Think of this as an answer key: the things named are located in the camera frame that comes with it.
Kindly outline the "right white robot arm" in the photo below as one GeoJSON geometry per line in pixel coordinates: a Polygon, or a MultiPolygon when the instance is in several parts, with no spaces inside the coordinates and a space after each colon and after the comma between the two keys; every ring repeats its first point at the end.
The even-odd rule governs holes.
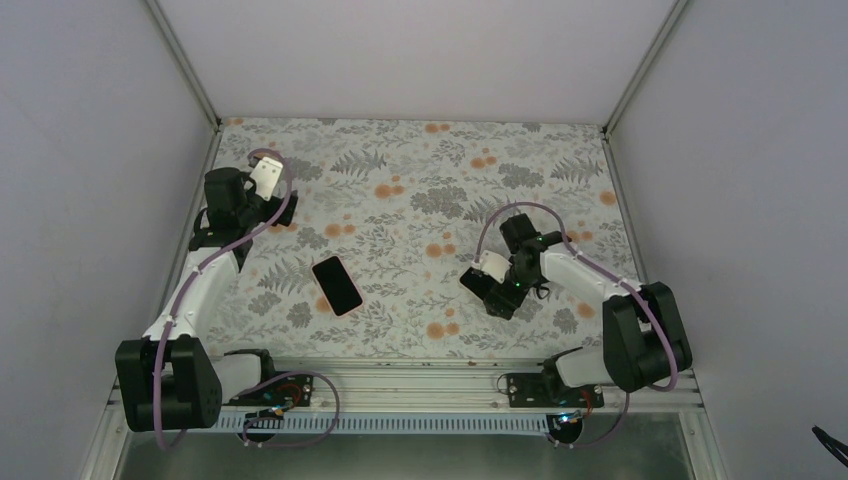
{"type": "Polygon", "coordinates": [[[543,361],[541,391],[549,404],[565,407],[588,385],[613,384],[626,393],[677,386],[693,358],[667,285],[632,283],[579,250],[564,230],[543,234],[525,214],[504,221],[500,232],[509,254],[478,247],[469,269],[484,280],[475,294],[489,315],[509,320],[531,291],[555,284],[601,316],[600,345],[543,361]]]}

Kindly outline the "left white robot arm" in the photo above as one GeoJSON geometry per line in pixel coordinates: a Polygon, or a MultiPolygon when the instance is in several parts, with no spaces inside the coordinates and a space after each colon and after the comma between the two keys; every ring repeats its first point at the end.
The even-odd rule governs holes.
{"type": "Polygon", "coordinates": [[[278,391],[261,349],[219,360],[205,345],[213,314],[246,263],[258,233],[289,225],[297,205],[291,170],[265,157],[251,171],[223,167],[204,177],[206,207],[195,219],[178,286],[154,323],[115,353],[124,414],[134,432],[210,428],[240,393],[255,405],[278,391]]]}

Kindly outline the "black phone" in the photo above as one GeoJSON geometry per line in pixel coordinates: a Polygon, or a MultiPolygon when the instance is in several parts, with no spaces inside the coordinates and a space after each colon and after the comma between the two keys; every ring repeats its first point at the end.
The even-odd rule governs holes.
{"type": "Polygon", "coordinates": [[[494,278],[473,267],[468,268],[460,276],[459,282],[481,301],[484,301],[490,291],[497,285],[494,278]]]}

